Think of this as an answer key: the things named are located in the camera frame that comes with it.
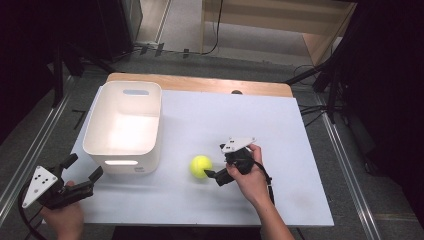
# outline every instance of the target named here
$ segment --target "tennis ball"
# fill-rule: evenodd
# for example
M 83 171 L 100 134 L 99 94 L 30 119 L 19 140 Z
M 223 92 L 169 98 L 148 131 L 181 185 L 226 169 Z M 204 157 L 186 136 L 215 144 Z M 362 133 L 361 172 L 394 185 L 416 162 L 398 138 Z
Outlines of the tennis ball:
M 190 163 L 190 172 L 193 174 L 193 176 L 197 178 L 205 178 L 206 173 L 203 170 L 210 170 L 212 169 L 212 162 L 211 160 L 203 155 L 198 155 L 191 160 Z

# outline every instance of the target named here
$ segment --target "black cable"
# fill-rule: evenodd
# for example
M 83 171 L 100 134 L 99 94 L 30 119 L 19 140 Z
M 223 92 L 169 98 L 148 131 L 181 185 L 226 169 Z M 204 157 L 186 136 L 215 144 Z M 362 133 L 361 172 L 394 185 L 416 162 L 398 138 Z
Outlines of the black cable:
M 37 223 L 37 224 L 35 224 L 34 228 L 35 228 L 35 229 L 37 229 L 37 228 L 41 225 L 41 223 L 42 223 L 42 222 L 43 222 L 43 219 L 41 219 L 40 221 L 38 221 L 38 223 Z M 30 237 L 31 237 L 31 232 L 29 232 L 29 233 L 26 235 L 26 237 L 24 238 L 24 240 L 28 240 Z
M 300 231 L 300 228 L 296 228 L 296 230 L 297 230 L 297 233 L 299 233 L 300 238 L 302 238 L 302 240 L 306 240 L 305 237 L 302 234 L 302 231 Z
M 272 180 L 272 178 L 271 178 L 271 177 L 269 177 L 268 173 L 267 173 L 267 172 L 266 172 L 266 170 L 265 170 L 265 167 L 264 167 L 262 164 L 260 164 L 260 163 L 256 162 L 255 160 L 253 160 L 253 163 L 255 163 L 255 165 L 256 165 L 256 166 L 258 166 L 258 167 L 259 167 L 259 169 L 261 169 L 261 170 L 262 170 L 262 172 L 264 172 L 264 174 L 265 174 L 265 179 L 266 179 L 266 183 L 267 183 L 267 185 L 268 185 L 269 198 L 271 198 L 271 202 L 272 202 L 272 204 L 274 204 L 274 205 L 275 205 L 275 202 L 274 202 L 274 192 L 272 191 L 272 186 L 271 186 L 271 180 Z
M 322 109 L 314 109 L 314 110 L 310 110 L 310 111 L 305 111 L 305 112 L 302 112 L 300 115 L 305 116 L 305 115 L 315 113 L 315 112 L 318 112 L 318 111 L 322 111 Z
M 304 107 L 304 108 L 309 108 L 309 107 L 316 107 L 316 106 L 325 106 L 325 105 L 302 105 L 302 104 L 298 104 L 297 106 L 299 106 L 299 107 Z
M 150 50 L 150 51 L 159 51 L 159 52 L 166 52 L 166 53 L 202 55 L 201 53 L 198 53 L 198 52 L 179 52 L 179 51 L 163 50 L 163 49 L 162 50 L 158 50 L 158 49 L 153 48 L 153 47 L 150 47 L 150 46 L 142 46 L 142 45 L 136 45 L 134 47 L 136 47 L 136 49 L 132 50 L 131 52 L 127 52 L 127 53 L 121 54 L 119 56 L 116 56 L 117 60 L 115 60 L 115 61 L 113 61 L 111 63 L 112 64 L 113 63 L 117 63 L 117 62 L 121 61 L 122 59 L 124 59 L 124 57 L 126 57 L 128 55 L 131 55 L 131 54 L 134 54 L 134 53 L 137 53 L 137 52 L 140 52 L 144 48 L 146 48 L 147 50 Z M 94 65 L 91 62 L 84 62 L 84 64 Z
M 34 216 L 32 216 L 32 218 L 28 222 L 31 223 L 38 216 L 38 214 L 40 214 L 42 209 L 43 209 L 43 207 L 40 207 L 40 209 L 38 209 L 37 213 L 34 214 Z
M 29 187 L 30 182 L 26 182 L 24 184 L 24 186 L 22 186 L 21 191 L 19 192 L 18 195 L 18 210 L 19 210 L 19 215 L 22 218 L 22 221 L 24 222 L 24 224 L 27 226 L 27 228 L 29 229 L 30 233 L 36 237 L 38 240 L 47 240 L 45 237 L 43 237 L 36 229 L 34 229 L 30 222 L 28 221 L 25 213 L 24 213 L 24 209 L 22 208 L 22 204 L 23 204 L 23 196 L 24 196 L 24 192 L 25 190 Z
M 214 14 L 214 12 L 212 11 L 212 18 L 213 19 L 215 19 L 215 14 Z M 215 22 L 214 21 L 212 21 L 212 32 L 213 32 L 213 35 L 215 36 L 215 38 L 216 38 L 216 33 L 215 33 Z
M 301 67 L 312 67 L 312 69 L 314 69 L 314 70 L 315 70 L 315 66 L 314 66 L 314 65 L 310 65 L 310 64 L 300 65 L 300 66 L 296 67 L 296 68 L 293 70 L 293 77 L 296 77 L 296 71 L 297 71 L 299 68 L 301 68 Z M 299 83 L 300 83 L 300 84 L 302 84 L 302 85 L 306 85 L 306 86 L 312 86 L 311 84 L 306 84 L 306 83 L 303 83 L 302 81 L 299 81 Z
M 312 121 L 310 121 L 309 123 L 305 124 L 305 128 L 307 126 L 309 126 L 311 123 L 315 122 L 322 114 L 324 114 L 325 112 L 321 112 L 316 118 L 312 119 Z
M 309 107 L 305 107 L 304 109 L 300 109 L 300 112 L 306 112 L 310 109 L 316 109 L 316 110 L 324 110 L 325 109 L 325 105 L 316 105 L 316 106 L 309 106 Z
M 213 46 L 213 48 L 209 52 L 205 52 L 205 53 L 200 53 L 200 52 L 180 52 L 180 51 L 163 50 L 163 49 L 159 50 L 159 49 L 156 49 L 156 48 L 149 48 L 149 47 L 147 47 L 147 50 L 150 50 L 150 51 L 159 51 L 161 53 L 162 52 L 165 52 L 165 53 L 176 53 L 176 54 L 193 54 L 193 55 L 200 55 L 200 56 L 204 56 L 204 55 L 208 55 L 208 54 L 212 53 L 216 49 L 216 47 L 218 46 L 218 42 L 219 42 L 219 25 L 221 23 L 221 15 L 222 15 L 222 5 L 223 5 L 223 3 L 224 3 L 224 0 L 221 0 L 221 5 L 219 7 L 218 22 L 217 22 L 217 26 L 216 26 L 216 34 L 215 34 L 215 31 L 214 31 L 214 34 L 216 36 L 215 45 Z

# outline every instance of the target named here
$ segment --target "wire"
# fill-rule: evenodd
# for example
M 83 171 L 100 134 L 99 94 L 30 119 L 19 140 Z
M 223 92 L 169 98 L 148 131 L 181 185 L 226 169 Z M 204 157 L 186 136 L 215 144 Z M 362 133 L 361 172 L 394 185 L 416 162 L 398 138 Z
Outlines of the wire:
M 308 107 L 324 106 L 324 105 L 313 105 L 313 106 L 311 106 L 311 105 L 298 104 L 297 106 L 299 106 L 299 107 L 305 107 L 305 108 L 308 108 Z
M 305 128 L 311 125 L 311 123 L 315 122 L 322 114 L 324 114 L 325 111 L 321 112 L 316 118 L 312 119 L 309 123 L 305 124 Z
M 272 191 L 272 186 L 271 186 L 271 180 L 272 180 L 272 178 L 268 175 L 268 173 L 267 173 L 267 172 L 266 172 L 266 170 L 265 170 L 265 167 L 264 167 L 262 164 L 260 164 L 260 163 L 256 162 L 255 160 L 253 160 L 253 163 L 254 163 L 256 166 L 258 166 L 258 167 L 259 167 L 259 169 L 261 169 L 261 170 L 262 170 L 262 172 L 265 174 L 266 183 L 267 183 L 267 185 L 268 185 L 269 198 L 271 198 L 271 202 L 272 202 L 272 204 L 274 204 L 274 205 L 275 205 L 275 202 L 274 202 L 274 191 Z
M 327 111 L 328 110 L 326 105 L 304 106 L 304 107 L 305 107 L 304 109 L 300 110 L 300 114 L 302 116 L 310 114 L 310 113 L 314 113 L 314 112 L 317 112 L 317 111 Z M 342 111 L 343 107 L 344 106 L 334 106 L 334 111 Z
M 37 224 L 35 224 L 34 228 L 35 228 L 35 229 L 37 229 L 37 228 L 41 225 L 41 223 L 42 223 L 42 222 L 43 222 L 43 219 L 41 219 L 40 221 L 38 221 L 38 223 L 37 223 Z M 28 240 L 30 237 L 31 237 L 31 232 L 29 232 L 29 233 L 26 235 L 26 237 L 24 238 L 24 240 Z
M 302 68 L 302 67 L 312 67 L 312 68 L 315 70 L 315 66 L 314 66 L 314 65 L 310 65 L 310 64 L 300 65 L 300 66 L 296 67 L 296 68 L 293 70 L 293 77 L 296 77 L 296 71 L 297 71 L 299 68 Z M 303 83 L 302 81 L 299 81 L 299 83 L 300 83 L 300 84 L 302 84 L 302 85 L 306 85 L 306 86 L 312 86 L 311 84 L 306 84 L 306 83 Z
M 224 0 L 221 0 L 221 4 L 220 4 L 220 7 L 219 7 L 219 15 L 218 15 L 218 22 L 217 22 L 217 26 L 216 26 L 216 34 L 215 34 L 215 30 L 214 30 L 214 35 L 216 36 L 216 41 L 215 41 L 215 45 L 213 46 L 213 48 L 209 51 L 209 52 L 205 52 L 205 53 L 200 53 L 200 52 L 181 52 L 181 51 L 172 51 L 172 50 L 163 50 L 163 49 L 156 49 L 156 48 L 149 48 L 148 46 L 142 46 L 142 47 L 147 47 L 147 50 L 150 50 L 150 51 L 156 51 L 156 52 L 165 52 L 165 53 L 176 53 L 176 54 L 192 54 L 192 55 L 200 55 L 200 56 L 204 56 L 204 55 L 208 55 L 208 54 L 210 54 L 210 53 L 212 53 L 213 51 L 215 51 L 215 49 L 216 49 L 216 47 L 218 46 L 218 42 L 219 42 L 219 26 L 220 26 L 220 23 L 221 23 L 221 15 L 222 15 L 222 5 L 223 5 L 223 3 L 224 3 Z M 129 55 L 129 54 L 132 54 L 133 52 L 131 52 L 131 53 L 126 53 L 126 54 L 123 54 L 123 55 L 121 55 L 121 56 L 125 56 L 125 55 Z
M 296 230 L 297 230 L 297 233 L 299 233 L 299 235 L 302 238 L 302 240 L 306 240 L 306 238 L 302 234 L 302 231 L 300 231 L 300 228 L 296 228 Z
M 38 209 L 37 213 L 34 214 L 34 216 L 29 220 L 29 223 L 31 223 L 38 216 L 38 214 L 40 214 L 41 209 L 43 209 L 43 207 L 40 207 L 40 209 Z
M 27 228 L 29 229 L 30 233 L 34 237 L 36 237 L 39 240 L 47 240 L 34 227 L 31 226 L 30 222 L 28 221 L 28 219 L 27 219 L 27 217 L 26 217 L 26 215 L 24 213 L 24 209 L 22 208 L 24 192 L 29 187 L 29 184 L 30 184 L 30 182 L 27 181 L 24 184 L 24 186 L 21 188 L 21 191 L 19 192 L 19 195 L 18 195 L 18 210 L 19 210 L 19 215 L 21 216 L 24 224 L 27 226 Z

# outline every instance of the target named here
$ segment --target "black curtain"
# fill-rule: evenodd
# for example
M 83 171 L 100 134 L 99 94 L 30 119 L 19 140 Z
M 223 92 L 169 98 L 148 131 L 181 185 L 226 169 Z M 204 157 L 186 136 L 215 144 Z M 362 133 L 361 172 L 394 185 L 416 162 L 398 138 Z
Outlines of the black curtain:
M 55 41 L 45 1 L 0 3 L 0 144 L 54 84 Z
M 423 13 L 422 1 L 361 1 L 365 23 L 336 67 L 375 143 L 367 158 L 402 186 L 424 227 Z

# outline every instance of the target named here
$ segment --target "table surface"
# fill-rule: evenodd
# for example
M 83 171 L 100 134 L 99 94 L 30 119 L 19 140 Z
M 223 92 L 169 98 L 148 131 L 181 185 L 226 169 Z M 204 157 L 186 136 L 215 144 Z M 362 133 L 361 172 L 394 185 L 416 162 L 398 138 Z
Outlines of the table surface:
M 162 95 L 160 163 L 146 176 L 104 174 L 95 185 L 94 196 L 81 201 L 87 223 L 260 225 L 235 182 L 219 187 L 213 179 L 196 179 L 188 170 L 191 159 L 199 154 L 212 159 L 214 170 L 222 169 L 225 163 L 219 144 L 231 136 L 251 136 L 263 149 L 265 168 L 273 178 L 276 207 L 286 223 L 334 225 L 296 100 L 287 85 L 136 74 L 112 74 L 108 78 L 116 80 L 150 80 L 170 89 Z M 206 82 L 212 83 L 210 89 Z M 220 89 L 245 94 L 259 89 L 270 95 L 284 92 L 288 97 L 209 92 Z M 251 107 L 257 109 L 256 114 L 252 115 Z M 79 156 L 77 166 L 66 170 L 64 179 L 78 181 L 96 168 L 82 150 L 87 122 L 72 150 Z

